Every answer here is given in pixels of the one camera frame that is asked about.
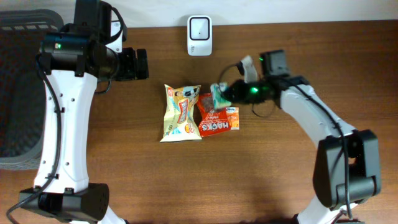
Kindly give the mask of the orange tissue pack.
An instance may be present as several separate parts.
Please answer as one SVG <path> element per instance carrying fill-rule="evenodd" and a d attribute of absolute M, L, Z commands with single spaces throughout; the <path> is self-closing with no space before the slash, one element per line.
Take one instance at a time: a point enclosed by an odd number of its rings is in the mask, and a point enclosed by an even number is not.
<path fill-rule="evenodd" d="M 231 126 L 231 130 L 239 130 L 239 108 L 227 107 L 226 114 Z"/>

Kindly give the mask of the green tissue pack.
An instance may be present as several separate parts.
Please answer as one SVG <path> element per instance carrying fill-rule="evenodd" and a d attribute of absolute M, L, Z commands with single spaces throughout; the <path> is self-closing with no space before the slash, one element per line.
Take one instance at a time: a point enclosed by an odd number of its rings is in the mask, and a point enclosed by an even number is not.
<path fill-rule="evenodd" d="M 227 88 L 228 84 L 226 82 L 211 84 L 210 90 L 213 99 L 213 107 L 215 110 L 220 110 L 226 107 L 230 107 L 232 105 L 232 102 L 224 99 L 221 95 L 221 92 L 225 91 Z"/>

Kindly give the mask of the red Hacks candy bag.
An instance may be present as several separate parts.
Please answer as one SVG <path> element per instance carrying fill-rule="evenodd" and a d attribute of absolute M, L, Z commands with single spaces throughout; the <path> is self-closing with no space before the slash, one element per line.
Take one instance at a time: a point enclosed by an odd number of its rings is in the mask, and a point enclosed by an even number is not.
<path fill-rule="evenodd" d="M 200 95 L 197 106 L 201 114 L 201 121 L 198 126 L 201 137 L 231 130 L 231 123 L 228 119 L 226 108 L 214 109 L 211 93 Z"/>

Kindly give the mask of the yellow chips bag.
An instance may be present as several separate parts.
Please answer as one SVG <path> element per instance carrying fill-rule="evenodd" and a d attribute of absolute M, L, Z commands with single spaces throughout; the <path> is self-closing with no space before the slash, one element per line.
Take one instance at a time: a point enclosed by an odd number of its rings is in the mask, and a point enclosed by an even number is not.
<path fill-rule="evenodd" d="M 161 142 L 201 140 L 193 112 L 198 101 L 200 85 L 172 88 L 164 85 L 167 107 L 164 114 L 164 134 Z"/>

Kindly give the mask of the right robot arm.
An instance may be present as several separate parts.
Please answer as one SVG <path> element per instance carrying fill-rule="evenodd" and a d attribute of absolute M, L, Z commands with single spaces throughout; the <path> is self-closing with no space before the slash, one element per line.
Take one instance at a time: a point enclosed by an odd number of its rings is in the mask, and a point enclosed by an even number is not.
<path fill-rule="evenodd" d="M 283 50 L 261 53 L 259 60 L 261 77 L 250 56 L 234 64 L 243 78 L 221 87 L 221 97 L 247 105 L 272 100 L 298 122 L 317 148 L 312 179 L 315 196 L 304 210 L 281 222 L 358 223 L 352 209 L 382 188 L 377 136 L 342 120 L 306 78 L 293 76 Z"/>

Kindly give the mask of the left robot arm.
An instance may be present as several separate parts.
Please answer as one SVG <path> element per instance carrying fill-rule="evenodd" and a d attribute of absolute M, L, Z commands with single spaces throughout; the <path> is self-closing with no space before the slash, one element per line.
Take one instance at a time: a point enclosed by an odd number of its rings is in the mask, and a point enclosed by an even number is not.
<path fill-rule="evenodd" d="M 35 61 L 46 92 L 44 141 L 19 208 L 63 223 L 123 222 L 109 206 L 109 187 L 89 181 L 86 144 L 98 83 L 149 77 L 146 51 L 124 48 L 126 37 L 118 10 L 92 0 L 77 1 L 73 22 L 41 42 Z"/>

